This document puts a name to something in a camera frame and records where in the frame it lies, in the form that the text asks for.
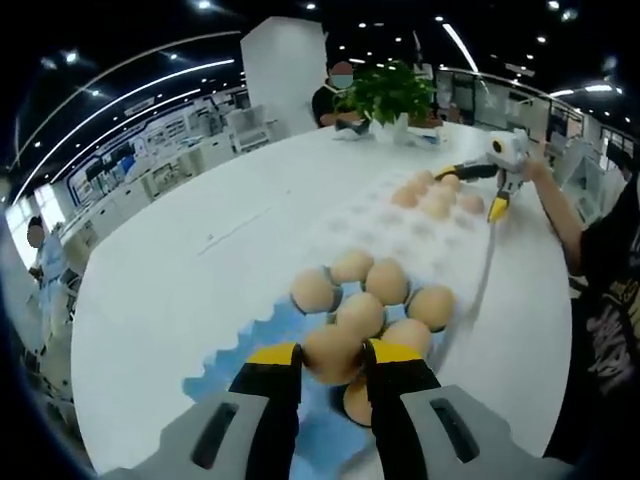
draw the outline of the white cabinet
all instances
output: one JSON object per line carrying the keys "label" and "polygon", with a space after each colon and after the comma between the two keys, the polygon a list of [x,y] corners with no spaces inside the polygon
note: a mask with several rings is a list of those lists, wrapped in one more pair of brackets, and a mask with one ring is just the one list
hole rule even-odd
{"label": "white cabinet", "polygon": [[98,242],[100,242],[115,231],[124,222],[124,219],[115,202],[109,200],[93,214],[90,221],[93,231],[99,238]]}
{"label": "white cabinet", "polygon": [[114,192],[113,202],[118,207],[122,222],[129,220],[150,203],[140,181],[119,188]]}

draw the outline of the white pillar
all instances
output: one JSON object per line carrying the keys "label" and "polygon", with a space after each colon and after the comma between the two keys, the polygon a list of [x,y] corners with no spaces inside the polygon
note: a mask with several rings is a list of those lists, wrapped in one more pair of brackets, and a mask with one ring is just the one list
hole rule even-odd
{"label": "white pillar", "polygon": [[311,98],[326,77],[322,26],[271,17],[240,46],[251,105],[264,105],[267,119],[278,119],[287,136],[316,129]]}

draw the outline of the blue egg tray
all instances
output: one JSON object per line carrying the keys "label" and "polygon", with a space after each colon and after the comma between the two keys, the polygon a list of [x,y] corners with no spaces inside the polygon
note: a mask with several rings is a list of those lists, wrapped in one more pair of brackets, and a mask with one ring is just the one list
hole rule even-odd
{"label": "blue egg tray", "polygon": [[[406,304],[417,290],[427,285],[413,279],[409,279],[409,284],[410,293],[405,303],[385,307],[385,328],[407,318]],[[351,295],[363,291],[359,282],[344,283],[336,286],[336,290],[337,306]],[[456,305],[454,315],[457,311],[459,305]],[[290,297],[281,298],[274,304],[273,314],[268,320],[254,320],[238,333],[235,348],[218,350],[206,357],[203,375],[185,378],[183,391],[198,402],[212,393],[227,390],[246,359],[257,349],[283,342],[303,343],[312,330],[331,322],[332,312],[304,314]],[[444,331],[432,335],[430,355],[443,337]],[[344,389],[321,384],[303,370],[298,406],[300,429],[291,465],[291,480],[337,478],[344,463],[371,443],[369,429],[349,420],[342,408],[332,402],[332,392],[341,388]]]}

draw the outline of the egg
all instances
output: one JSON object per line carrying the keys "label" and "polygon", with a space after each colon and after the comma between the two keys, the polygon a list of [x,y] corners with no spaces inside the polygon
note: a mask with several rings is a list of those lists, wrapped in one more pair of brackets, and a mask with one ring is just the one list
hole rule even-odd
{"label": "egg", "polygon": [[406,187],[409,188],[417,196],[424,195],[429,189],[426,183],[421,182],[417,178],[412,178],[411,180],[409,180]]}
{"label": "egg", "polygon": [[397,305],[404,302],[409,294],[409,280],[400,264],[392,258],[385,258],[373,264],[365,290],[375,295],[383,305]]}
{"label": "egg", "polygon": [[446,201],[449,205],[454,205],[456,203],[456,192],[447,185],[438,185],[438,188],[434,188],[433,190],[434,196]]}
{"label": "egg", "polygon": [[472,215],[484,212],[484,200],[479,195],[467,195],[460,199],[460,207]]}
{"label": "egg", "polygon": [[420,320],[405,318],[404,320],[393,322],[382,334],[382,340],[411,347],[422,358],[427,358],[431,343],[431,332]]}
{"label": "egg", "polygon": [[336,311],[336,325],[350,331],[360,340],[377,335],[383,324],[384,307],[371,293],[351,295]]}
{"label": "egg", "polygon": [[367,393],[367,377],[360,375],[347,387],[343,397],[344,411],[359,425],[371,426],[373,409]]}
{"label": "egg", "polygon": [[432,218],[433,220],[437,220],[439,222],[449,218],[449,214],[450,214],[449,203],[439,198],[431,199],[429,202],[425,203],[420,209],[424,213],[426,213],[430,218]]}
{"label": "egg", "polygon": [[454,192],[460,191],[460,179],[456,175],[451,173],[449,175],[445,175],[442,177],[442,180],[440,180],[440,183],[450,187]]}
{"label": "egg", "polygon": [[364,282],[369,269],[373,266],[373,257],[364,250],[354,248],[342,254],[329,267],[334,283]]}
{"label": "egg", "polygon": [[391,203],[402,208],[413,208],[418,205],[418,198],[410,188],[400,187],[391,197]]}
{"label": "egg", "polygon": [[322,383],[344,385],[360,371],[362,342],[338,325],[324,325],[312,331],[302,351],[305,366]]}
{"label": "egg", "polygon": [[433,185],[434,183],[436,183],[436,179],[433,176],[433,173],[431,173],[429,170],[423,170],[421,172],[418,172],[415,174],[413,178],[415,178],[420,183],[423,183],[427,186]]}
{"label": "egg", "polygon": [[323,271],[304,270],[291,284],[291,297],[304,313],[327,312],[335,302],[335,287]]}
{"label": "egg", "polygon": [[423,322],[432,332],[447,326],[453,316],[455,296],[443,285],[425,287],[411,299],[407,313],[409,317]]}

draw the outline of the round table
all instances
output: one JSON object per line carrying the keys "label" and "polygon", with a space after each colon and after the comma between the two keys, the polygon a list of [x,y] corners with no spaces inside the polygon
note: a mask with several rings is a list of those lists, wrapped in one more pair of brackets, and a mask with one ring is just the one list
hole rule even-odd
{"label": "round table", "polygon": [[[162,428],[192,405],[182,380],[270,316],[294,274],[292,246],[323,213],[387,170],[438,170],[483,148],[480,130],[443,129],[449,141],[433,151],[335,141],[331,129],[289,138],[202,174],[104,240],[84,275],[71,351],[96,471],[133,467],[157,449]],[[495,190],[494,179],[478,185]],[[564,395],[571,322],[562,250],[531,185],[496,228],[477,313],[438,377],[502,415],[515,442],[540,455]]]}

